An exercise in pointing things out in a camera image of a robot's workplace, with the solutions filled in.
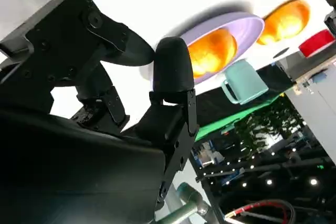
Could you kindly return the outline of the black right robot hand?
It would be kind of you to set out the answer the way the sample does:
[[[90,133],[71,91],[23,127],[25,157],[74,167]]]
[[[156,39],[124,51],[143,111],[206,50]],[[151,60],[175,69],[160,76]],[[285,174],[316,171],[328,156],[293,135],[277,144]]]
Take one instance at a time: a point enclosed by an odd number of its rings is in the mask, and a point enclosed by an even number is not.
[[[94,0],[51,0],[1,52],[1,223],[155,223],[198,133],[184,40],[153,49]],[[154,65],[129,130],[103,62]]]

